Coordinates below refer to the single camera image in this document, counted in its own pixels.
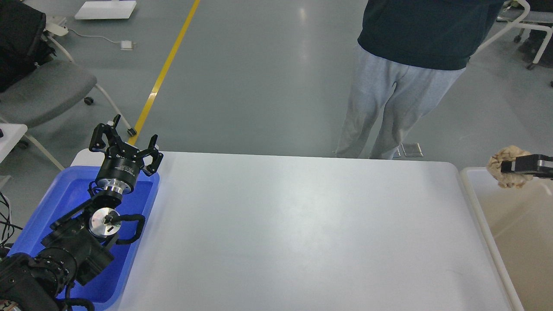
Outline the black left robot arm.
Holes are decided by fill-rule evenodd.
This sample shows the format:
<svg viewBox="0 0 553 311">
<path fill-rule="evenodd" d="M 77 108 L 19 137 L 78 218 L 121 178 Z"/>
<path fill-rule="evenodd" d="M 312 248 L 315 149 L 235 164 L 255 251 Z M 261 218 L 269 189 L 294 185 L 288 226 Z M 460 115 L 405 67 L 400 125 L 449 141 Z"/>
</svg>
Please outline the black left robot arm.
<svg viewBox="0 0 553 311">
<path fill-rule="evenodd" d="M 89 184 L 89 199 L 50 224 L 51 232 L 36 256 L 16 253 L 1 260 L 1 302 L 17 311 L 88 311 L 94 304 L 72 298 L 76 283 L 84 286 L 114 260 L 110 249 L 136 242 L 146 225 L 142 214 L 119 214 L 123 196 L 134 191 L 140 172 L 154 175 L 163 154 L 154 134 L 146 149 L 124 143 L 116 127 L 121 115 L 98 124 L 89 150 L 104 160 Z"/>
</svg>

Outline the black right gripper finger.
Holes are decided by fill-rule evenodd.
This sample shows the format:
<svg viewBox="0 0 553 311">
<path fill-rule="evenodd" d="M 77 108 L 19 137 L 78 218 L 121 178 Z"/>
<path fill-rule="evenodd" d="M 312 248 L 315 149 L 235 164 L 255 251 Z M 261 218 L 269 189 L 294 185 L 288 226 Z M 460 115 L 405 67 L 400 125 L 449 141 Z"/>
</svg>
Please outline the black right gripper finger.
<svg viewBox="0 0 553 311">
<path fill-rule="evenodd" d="M 528 175 L 541 179 L 553 178 L 553 158 L 543 154 L 506 154 L 500 163 L 502 177 Z"/>
</svg>

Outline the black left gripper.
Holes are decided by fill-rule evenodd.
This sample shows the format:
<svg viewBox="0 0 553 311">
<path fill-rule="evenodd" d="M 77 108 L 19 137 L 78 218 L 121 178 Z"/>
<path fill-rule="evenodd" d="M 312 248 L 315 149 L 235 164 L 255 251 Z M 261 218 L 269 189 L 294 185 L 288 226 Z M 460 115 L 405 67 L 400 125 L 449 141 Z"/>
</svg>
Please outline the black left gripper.
<svg viewBox="0 0 553 311">
<path fill-rule="evenodd" d="M 117 114 L 111 122 L 100 123 L 95 127 L 89 150 L 104 153 L 105 156 L 95 183 L 103 189 L 115 187 L 121 194 L 129 194 L 136 187 L 140 170 L 146 176 L 154 175 L 159 169 L 164 154 L 156 145 L 157 134 L 150 138 L 148 147 L 144 150 L 134 146 L 122 149 L 122 140 L 116 129 L 121 117 Z M 136 153 L 137 163 L 133 161 Z"/>
</svg>

